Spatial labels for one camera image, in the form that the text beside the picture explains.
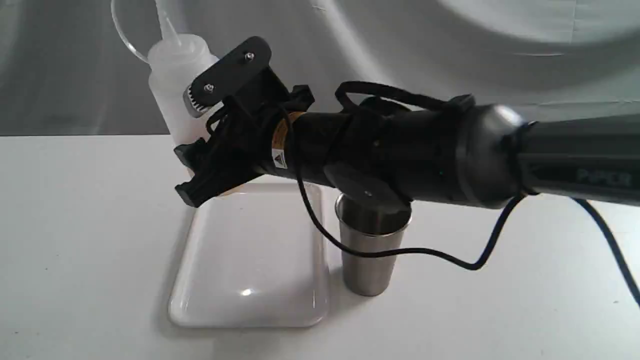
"metal cup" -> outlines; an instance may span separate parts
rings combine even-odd
[[[397,249],[411,210],[388,214],[371,210],[340,194],[335,201],[340,220],[340,241],[353,250],[377,252]],[[342,276],[347,288],[358,295],[380,295],[389,286],[395,256],[360,258],[342,253]]]

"white tray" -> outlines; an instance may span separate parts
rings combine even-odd
[[[321,192],[307,185],[321,219]],[[185,327],[307,327],[328,310],[323,238],[295,183],[250,183],[193,219],[169,303]]]

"black wire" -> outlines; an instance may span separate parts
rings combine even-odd
[[[638,291],[636,281],[634,280],[633,275],[631,275],[631,271],[627,266],[625,257],[622,255],[622,251],[620,251],[620,247],[618,246],[613,233],[609,229],[609,226],[607,226],[607,223],[604,221],[602,216],[600,216],[598,211],[587,200],[574,199],[574,201],[582,206],[582,208],[585,209],[587,213],[589,213],[589,215],[591,215],[593,221],[595,221],[596,225],[600,228],[600,231],[604,235],[604,238],[607,240],[607,243],[609,243],[609,247],[611,248],[611,252],[613,253],[613,257],[616,260],[616,263],[618,264],[618,268],[622,273],[622,277],[625,278],[625,283],[629,288],[629,292],[631,292],[634,300],[636,301],[638,306],[640,306],[640,291]]]
[[[446,260],[450,263],[458,265],[467,270],[471,270],[471,271],[480,270],[484,266],[484,264],[486,264],[486,262],[489,260],[489,257],[491,256],[491,253],[495,248],[495,244],[498,242],[498,237],[502,232],[502,228],[504,227],[504,224],[506,223],[507,218],[509,217],[513,209],[516,207],[516,205],[518,205],[518,203],[520,203],[520,201],[522,201],[522,199],[524,198],[522,196],[514,197],[507,203],[507,206],[502,210],[500,217],[498,218],[498,220],[495,223],[495,226],[493,227],[493,231],[489,236],[489,241],[487,242],[486,247],[484,248],[484,251],[480,255],[480,258],[475,263],[467,263],[466,261],[460,260],[444,252],[434,250],[434,249],[427,249],[423,247],[409,247],[409,248],[394,249],[394,250],[379,251],[379,252],[362,252],[362,251],[353,250],[350,247],[341,243],[340,241],[336,240],[336,238],[334,238],[324,228],[322,223],[320,223],[320,221],[316,217],[313,207],[311,206],[311,203],[309,201],[309,197],[307,196],[307,190],[305,189],[305,185],[303,184],[301,167],[298,166],[298,163],[299,163],[298,156],[300,152],[298,149],[298,144],[296,142],[297,141],[296,136],[293,131],[293,123],[291,122],[289,113],[287,113],[287,111],[284,110],[284,108],[280,107],[280,112],[282,113],[283,118],[287,123],[288,131],[290,132],[291,143],[293,146],[293,151],[291,152],[293,155],[293,164],[291,165],[294,168],[294,173],[296,174],[296,181],[298,183],[298,188],[300,189],[300,195],[302,196],[302,201],[305,204],[307,213],[309,214],[309,217],[311,218],[311,221],[315,225],[316,229],[320,233],[322,233],[322,235],[324,235],[338,249],[346,252],[347,254],[358,256],[361,258],[384,258],[387,256],[396,256],[396,255],[402,255],[402,254],[425,254],[425,255],[431,255],[431,256],[435,256],[436,258]],[[611,248],[611,252],[613,253],[613,256],[618,264],[618,268],[620,269],[620,272],[622,273],[622,276],[625,279],[625,282],[627,284],[627,287],[629,288],[629,291],[631,292],[631,295],[633,296],[634,300],[640,307],[640,291],[638,290],[638,287],[631,274],[631,271],[629,270],[627,263],[625,261],[625,258],[623,257],[622,252],[620,251],[620,247],[618,246],[618,243],[616,242],[616,239],[613,236],[613,233],[607,226],[607,223],[600,216],[598,211],[588,201],[582,200],[582,199],[574,199],[574,201],[580,204],[580,206],[582,206],[587,211],[587,213],[591,215],[591,218],[593,219],[593,221],[595,221],[596,225],[598,225],[598,227],[600,228],[600,231],[604,235],[605,239],[607,240],[607,243],[609,244],[609,247]]]

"sticker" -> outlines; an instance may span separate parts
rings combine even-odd
[[[291,119],[291,124],[298,120],[302,114],[304,113],[290,113],[289,118]],[[275,130],[273,130],[273,137],[271,138],[271,159],[273,159],[273,164],[276,168],[289,168],[287,166],[287,160],[284,157],[285,141],[287,140],[288,132],[289,127],[285,119],[281,119],[278,125],[276,125]]]
[[[272,149],[271,158],[276,168],[287,168],[287,160],[284,158],[284,150]]]

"table surface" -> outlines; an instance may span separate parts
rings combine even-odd
[[[332,269],[309,329],[174,326],[193,211],[169,136],[0,138],[0,359],[638,359],[640,310],[606,241],[566,198],[532,197],[480,272],[398,259],[364,298]],[[338,233],[323,190],[325,224]],[[640,209],[597,203],[640,278]],[[498,212],[416,203],[403,244],[475,260]]]

